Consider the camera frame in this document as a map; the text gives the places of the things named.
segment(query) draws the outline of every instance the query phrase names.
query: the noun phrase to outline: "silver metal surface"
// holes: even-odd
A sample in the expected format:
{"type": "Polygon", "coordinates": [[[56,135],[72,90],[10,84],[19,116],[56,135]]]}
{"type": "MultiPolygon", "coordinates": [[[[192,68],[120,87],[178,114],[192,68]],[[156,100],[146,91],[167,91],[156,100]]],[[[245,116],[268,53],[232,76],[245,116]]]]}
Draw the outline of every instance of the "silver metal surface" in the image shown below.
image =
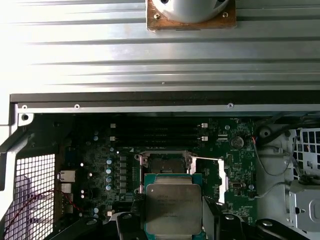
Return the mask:
{"type": "Polygon", "coordinates": [[[320,186],[301,185],[294,180],[290,186],[290,221],[307,232],[319,232],[320,186]]]}
{"type": "Polygon", "coordinates": [[[190,166],[190,174],[194,174],[196,172],[197,159],[205,159],[209,161],[217,161],[219,165],[219,177],[221,178],[221,185],[219,186],[219,199],[218,202],[224,204],[225,203],[225,193],[228,191],[229,187],[229,178],[225,172],[225,161],[223,158],[208,158],[208,157],[200,157],[193,156],[192,163],[190,166]]]}
{"type": "Polygon", "coordinates": [[[219,14],[228,4],[218,0],[152,0],[156,9],[173,21],[194,24],[219,14]]]}
{"type": "Polygon", "coordinates": [[[191,178],[167,177],[146,187],[146,231],[155,235],[197,235],[202,230],[202,194],[191,178]]]}
{"type": "Polygon", "coordinates": [[[237,1],[237,28],[156,33],[145,0],[14,2],[0,10],[0,125],[10,93],[320,89],[317,0],[237,1]]]}
{"type": "Polygon", "coordinates": [[[193,105],[193,106],[117,106],[117,107],[82,107],[75,110],[73,107],[54,108],[19,108],[18,113],[160,113],[160,112],[186,112],[186,113],[244,113],[250,115],[262,112],[314,112],[319,111],[320,104],[247,104],[234,105],[228,108],[227,105],[193,105]]]}
{"type": "Polygon", "coordinates": [[[74,183],[76,181],[75,170],[61,170],[59,172],[59,180],[62,183],[74,183]]]}

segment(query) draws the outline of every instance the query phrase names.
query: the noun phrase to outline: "screw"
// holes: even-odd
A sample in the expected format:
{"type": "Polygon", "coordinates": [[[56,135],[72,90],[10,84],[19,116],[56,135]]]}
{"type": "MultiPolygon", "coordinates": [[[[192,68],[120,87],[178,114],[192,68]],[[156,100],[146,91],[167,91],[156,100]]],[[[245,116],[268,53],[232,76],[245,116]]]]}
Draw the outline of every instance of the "screw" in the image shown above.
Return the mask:
{"type": "Polygon", "coordinates": [[[272,227],[272,222],[270,222],[270,221],[263,221],[263,222],[262,222],[262,225],[263,225],[263,226],[266,226],[266,227],[272,227]]]}
{"type": "Polygon", "coordinates": [[[235,217],[232,216],[232,215],[226,215],[226,216],[225,216],[225,219],[227,219],[227,220],[233,220],[233,219],[235,219],[235,217]]]}

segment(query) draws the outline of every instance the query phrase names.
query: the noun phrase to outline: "metal panel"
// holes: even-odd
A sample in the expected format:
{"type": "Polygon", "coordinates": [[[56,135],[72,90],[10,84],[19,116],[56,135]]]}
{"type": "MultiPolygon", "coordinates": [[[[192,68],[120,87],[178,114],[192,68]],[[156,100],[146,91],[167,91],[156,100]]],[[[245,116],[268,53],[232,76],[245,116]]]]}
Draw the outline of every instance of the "metal panel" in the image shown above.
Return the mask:
{"type": "Polygon", "coordinates": [[[318,0],[239,0],[235,29],[151,32],[144,0],[15,0],[0,16],[11,93],[320,89],[318,0]]]}

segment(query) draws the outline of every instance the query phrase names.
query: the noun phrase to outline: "cable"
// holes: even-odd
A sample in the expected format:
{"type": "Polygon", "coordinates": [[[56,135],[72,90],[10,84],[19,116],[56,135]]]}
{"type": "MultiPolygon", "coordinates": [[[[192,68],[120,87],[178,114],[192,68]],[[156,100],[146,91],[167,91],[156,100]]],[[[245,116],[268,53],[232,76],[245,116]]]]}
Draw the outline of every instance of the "cable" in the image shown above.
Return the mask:
{"type": "Polygon", "coordinates": [[[79,207],[77,207],[71,200],[70,198],[68,197],[68,195],[66,193],[64,193],[63,191],[61,190],[48,190],[48,191],[44,191],[42,193],[39,193],[37,195],[34,195],[32,198],[30,198],[20,209],[19,211],[14,215],[13,219],[10,221],[9,225],[5,228],[4,232],[3,232],[3,239],[5,239],[5,236],[7,234],[7,231],[10,229],[10,227],[12,226],[12,224],[14,224],[16,218],[20,215],[20,213],[22,212],[22,210],[28,206],[33,200],[35,200],[37,197],[43,195],[43,194],[46,194],[46,193],[54,193],[54,192],[58,192],[58,193],[61,193],[68,201],[69,203],[75,208],[77,209],[78,211],[80,212],[83,212],[83,210],[79,207]]]}
{"type": "Polygon", "coordinates": [[[281,182],[277,182],[276,184],[274,184],[272,187],[270,187],[267,191],[265,191],[263,194],[255,196],[255,199],[262,199],[263,197],[265,197],[268,193],[270,193],[275,187],[280,186],[280,185],[285,185],[285,186],[289,186],[288,183],[281,181],[281,182]]]}
{"type": "Polygon", "coordinates": [[[254,151],[255,151],[255,154],[256,154],[256,158],[258,159],[258,161],[259,161],[259,163],[260,163],[263,171],[264,171],[266,174],[268,174],[269,176],[272,176],[272,177],[277,177],[277,176],[281,176],[282,174],[284,174],[284,173],[286,172],[286,170],[288,169],[289,164],[290,164],[290,162],[291,162],[291,160],[292,160],[292,158],[293,158],[293,156],[294,156],[295,146],[297,145],[297,136],[295,136],[295,137],[294,137],[294,140],[293,140],[293,147],[292,147],[292,151],[291,151],[291,153],[290,153],[290,160],[287,161],[287,164],[286,164],[286,166],[285,166],[285,169],[284,169],[282,172],[278,173],[278,174],[272,174],[272,173],[270,173],[270,172],[267,171],[265,165],[263,164],[263,162],[261,161],[261,158],[259,157],[259,153],[258,153],[258,149],[257,149],[257,143],[256,143],[256,139],[255,139],[254,136],[252,137],[252,140],[253,140],[253,147],[254,147],[254,151]]]}

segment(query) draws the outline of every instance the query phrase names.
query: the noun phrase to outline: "screw hole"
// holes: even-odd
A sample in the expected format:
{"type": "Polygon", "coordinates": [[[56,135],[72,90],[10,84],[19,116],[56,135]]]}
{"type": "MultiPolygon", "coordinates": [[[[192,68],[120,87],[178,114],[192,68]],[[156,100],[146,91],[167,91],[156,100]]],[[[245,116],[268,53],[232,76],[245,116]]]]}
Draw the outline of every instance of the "screw hole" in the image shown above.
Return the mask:
{"type": "Polygon", "coordinates": [[[29,119],[29,116],[26,114],[23,114],[21,118],[23,121],[27,121],[29,119]]]}
{"type": "Polygon", "coordinates": [[[153,17],[154,17],[154,19],[160,19],[160,14],[156,13],[153,17]]]}

